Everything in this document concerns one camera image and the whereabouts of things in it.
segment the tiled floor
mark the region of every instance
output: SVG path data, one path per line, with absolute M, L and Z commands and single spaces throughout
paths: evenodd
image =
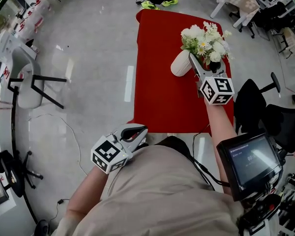
M 215 0 L 179 1 L 166 9 L 209 19 L 216 6 Z M 70 198 L 85 175 L 79 169 L 78 147 L 66 124 L 49 115 L 35 117 L 47 113 L 62 117 L 74 130 L 82 168 L 91 170 L 90 149 L 99 137 L 133 118 L 134 95 L 128 102 L 124 94 L 128 67 L 136 67 L 135 15 L 139 10 L 135 0 L 68 0 L 52 19 L 45 21 L 37 35 L 35 45 L 41 50 L 37 60 L 43 75 L 68 78 L 66 84 L 50 83 L 45 89 L 64 104 L 64 110 L 47 100 L 32 111 L 17 109 L 17 147 L 23 152 L 33 151 L 29 165 L 44 176 L 43 180 L 33 180 L 35 190 L 27 189 L 38 219 L 52 218 L 57 201 Z M 233 33 L 228 42 L 235 57 L 231 61 L 235 90 L 249 78 L 264 87 L 272 82 L 270 73 L 275 72 L 282 91 L 266 92 L 267 103 L 293 107 L 292 92 L 284 86 L 280 63 L 284 57 L 278 55 L 272 39 L 252 39 L 248 29 L 242 33 L 234 29 L 233 19 L 228 16 L 231 10 L 230 6 L 223 7 L 214 21 Z M 156 46 L 155 50 L 162 48 L 166 46 Z M 287 83 L 294 87 L 295 81 L 292 78 Z M 165 135 L 151 137 L 156 143 Z M 193 134 L 181 137 L 191 147 Z M 59 206 L 55 224 L 65 206 Z

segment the small display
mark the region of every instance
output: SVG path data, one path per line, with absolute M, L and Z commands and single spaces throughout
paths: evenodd
M 229 151 L 242 185 L 263 171 L 272 170 L 279 165 L 265 136 L 233 147 Z

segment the table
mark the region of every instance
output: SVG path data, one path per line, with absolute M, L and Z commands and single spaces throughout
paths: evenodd
M 219 10 L 223 7 L 226 2 L 229 2 L 239 8 L 240 18 L 233 24 L 233 27 L 243 24 L 247 26 L 253 16 L 259 10 L 259 4 L 256 0 L 216 0 L 218 2 L 217 7 L 211 13 L 211 18 L 214 18 Z
M 144 124 L 152 133 L 210 132 L 207 109 L 198 98 L 195 73 L 176 77 L 171 64 L 181 52 L 181 31 L 196 24 L 211 22 L 185 14 L 161 10 L 142 10 L 137 14 L 138 57 L 133 122 Z M 218 31 L 222 28 L 216 24 Z M 228 77 L 230 64 L 223 60 Z M 224 106 L 233 123 L 233 100 Z

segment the white flower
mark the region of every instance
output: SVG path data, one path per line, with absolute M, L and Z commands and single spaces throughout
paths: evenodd
M 204 21 L 203 25 L 206 27 L 206 29 L 210 28 L 210 24 L 207 21 Z
M 199 47 L 198 53 L 199 53 L 199 55 L 203 55 L 206 53 L 206 51 L 203 47 Z
M 212 28 L 217 30 L 217 25 L 216 24 L 211 24 Z
M 201 42 L 199 42 L 199 46 L 204 48 L 207 46 L 207 43 L 205 41 L 201 41 Z
M 218 52 L 211 52 L 210 53 L 210 60 L 212 62 L 219 62 L 221 60 L 221 55 Z
M 224 46 L 221 43 L 219 43 L 219 42 L 215 42 L 213 44 L 213 50 L 216 51 L 217 53 L 219 53 L 220 55 L 224 55 L 225 54 Z
M 187 36 L 189 36 L 189 29 L 188 29 L 188 28 L 183 29 L 182 32 L 181 32 L 181 36 L 182 36 L 182 37 L 187 37 Z
M 211 42 L 213 40 L 213 36 L 210 35 L 210 34 L 206 34 L 205 35 L 205 40 L 206 40 L 207 43 L 209 43 L 209 42 Z
M 183 29 L 181 32 L 181 36 L 184 37 L 190 37 L 190 38 L 196 38 L 198 35 L 203 35 L 204 30 L 200 29 L 199 26 L 193 25 L 190 27 L 190 29 Z
M 221 38 L 220 33 L 217 32 L 217 31 L 213 31 L 210 35 L 212 36 L 212 39 L 218 39 L 218 38 Z
M 202 41 L 204 41 L 204 39 L 205 39 L 205 33 L 206 32 L 205 32 L 204 29 L 200 29 L 199 34 L 197 36 L 197 40 L 198 40 L 199 43 L 202 42 Z
M 206 50 L 210 50 L 210 49 L 212 49 L 212 46 L 210 44 L 207 44 L 206 45 Z
M 228 36 L 232 36 L 232 33 L 228 30 L 225 30 L 223 37 L 228 37 Z

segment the black chair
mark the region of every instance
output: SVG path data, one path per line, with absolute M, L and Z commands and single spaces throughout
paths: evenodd
M 295 151 L 295 109 L 269 104 L 262 116 L 262 123 L 282 149 L 288 153 Z
M 263 92 L 276 88 L 281 91 L 280 84 L 274 73 L 271 73 L 273 83 L 259 89 L 253 80 L 249 79 L 238 92 L 234 103 L 234 116 L 236 118 L 236 133 L 240 127 L 243 133 L 248 133 L 259 129 L 259 121 L 266 108 L 266 100 L 262 96 Z
M 290 22 L 286 17 L 283 20 L 277 19 L 275 23 L 273 22 L 276 18 L 278 18 L 278 16 L 282 15 L 284 12 L 286 12 L 286 9 L 285 9 L 285 5 L 282 2 L 278 2 L 276 5 L 269 8 L 260 9 L 247 25 L 247 27 L 252 33 L 251 37 L 255 38 L 255 33 L 252 30 L 253 25 L 255 25 L 257 31 L 258 31 L 257 27 L 259 27 L 259 28 L 263 28 L 266 32 L 269 31 L 270 29 L 275 28 L 276 26 L 278 26 L 279 28 L 282 28 L 283 26 L 290 27 L 295 25 L 295 22 L 293 20 L 292 22 Z M 237 11 L 236 13 L 231 12 L 229 16 L 230 17 L 235 16 L 237 18 L 240 18 L 240 13 L 239 11 Z M 239 32 L 242 32 L 242 28 L 243 28 L 243 25 L 241 24 L 239 28 Z
M 32 189 L 35 189 L 30 181 L 29 175 L 43 179 L 43 176 L 33 171 L 29 171 L 26 168 L 26 164 L 31 151 L 28 151 L 24 161 L 22 162 L 19 157 L 19 152 L 16 151 L 17 157 L 13 157 L 7 150 L 0 152 L 0 173 L 5 173 L 8 181 L 8 185 L 4 187 L 5 190 L 12 188 L 15 194 L 20 198 L 25 194 L 25 181 L 24 178 L 29 183 Z

